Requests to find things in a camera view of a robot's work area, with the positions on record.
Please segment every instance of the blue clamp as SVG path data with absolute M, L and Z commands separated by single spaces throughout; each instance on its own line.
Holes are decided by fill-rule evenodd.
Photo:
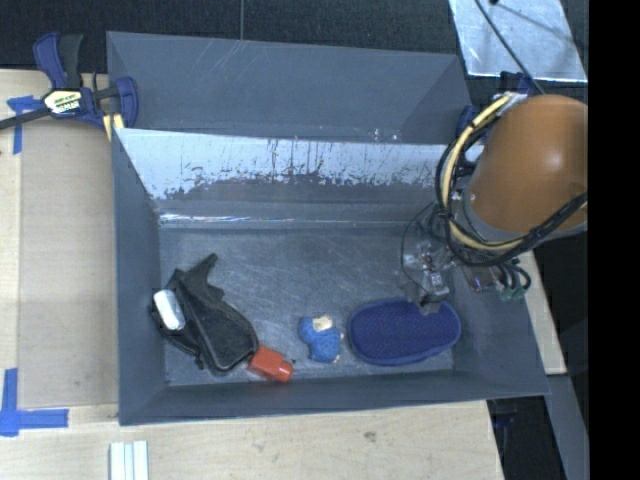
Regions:
M 51 116 L 55 119 L 75 119 L 105 131 L 105 113 L 99 101 L 114 96 L 119 97 L 119 108 L 115 112 L 120 113 L 124 125 L 132 127 L 135 124 L 138 96 L 132 78 L 118 78 L 113 87 L 100 91 L 96 89 L 95 82 L 93 91 L 82 86 L 82 77 L 78 73 L 81 41 L 81 35 L 61 36 L 59 32 L 51 32 L 34 43 L 36 64 L 51 82 L 51 90 L 42 97 L 40 108 L 0 121 L 0 130 Z
M 4 372 L 4 388 L 2 389 L 2 410 L 0 411 L 0 436 L 15 437 L 22 429 L 30 428 L 64 428 L 69 409 L 42 409 L 23 411 L 17 408 L 18 401 L 18 369 L 12 368 Z
M 316 330 L 314 319 L 304 317 L 298 324 L 298 334 L 311 349 L 310 358 L 320 363 L 333 363 L 340 353 L 340 331 L 336 327 Z

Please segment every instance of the wire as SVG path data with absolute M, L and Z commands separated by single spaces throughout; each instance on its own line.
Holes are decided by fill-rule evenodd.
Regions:
M 511 58 L 515 61 L 515 63 L 522 70 L 522 72 L 531 79 L 531 82 L 533 83 L 535 88 L 538 90 L 538 92 L 540 92 L 540 94 L 544 94 L 545 93 L 544 89 L 540 86 L 540 84 L 538 82 L 535 81 L 535 79 L 533 78 L 533 76 L 531 75 L 529 70 L 525 67 L 525 65 L 522 63 L 522 61 L 518 58 L 518 56 L 513 51 L 513 49 L 507 44 L 507 41 L 504 39 L 504 37 L 502 37 L 502 34 L 500 33 L 498 28 L 493 23 L 493 20 L 487 14 L 487 11 L 485 11 L 484 7 L 482 7 L 482 4 L 480 3 L 480 0 L 473 0 L 473 1 L 478 6 L 478 9 L 480 9 L 480 12 L 484 16 L 484 19 L 487 20 L 487 23 L 493 29 L 493 32 L 496 34 L 498 39 L 500 39 L 500 42 L 502 43 L 502 46 L 504 46 L 505 49 L 507 50 L 507 52 L 509 53 L 509 55 L 511 55 Z
M 402 239 L 400 240 L 400 270 L 402 270 L 402 273 L 407 276 L 407 278 L 409 280 L 411 280 L 413 282 L 413 284 L 415 284 L 418 288 L 420 288 L 420 290 L 425 291 L 424 287 L 422 286 L 422 284 L 420 284 L 418 281 L 416 281 L 414 279 L 414 277 L 409 274 L 409 272 L 407 272 L 407 269 L 404 265 L 404 244 L 405 241 L 407 239 L 407 233 L 409 232 L 409 228 L 411 227 L 411 225 L 414 222 L 417 222 L 418 219 L 420 218 L 420 216 L 424 213 L 426 213 L 431 207 L 433 206 L 433 201 L 431 203 L 429 203 L 427 206 L 425 206 L 424 208 L 422 208 L 422 210 L 420 210 L 418 213 L 416 213 L 409 222 L 407 222 L 406 226 L 404 227 L 404 230 L 402 231 Z
M 587 204 L 587 193 L 585 192 L 569 201 L 541 225 L 529 230 L 528 233 L 497 242 L 484 240 L 456 222 L 455 216 L 451 212 L 450 200 L 458 178 L 456 167 L 461 152 L 464 151 L 469 140 L 473 139 L 474 134 L 492 122 L 512 97 L 514 97 L 513 94 L 507 93 L 480 112 L 460 136 L 447 146 L 436 169 L 436 196 L 441 210 L 440 216 L 444 223 L 445 239 L 452 254 L 468 266 L 496 266 L 512 260 L 519 254 L 534 248 L 573 213 Z

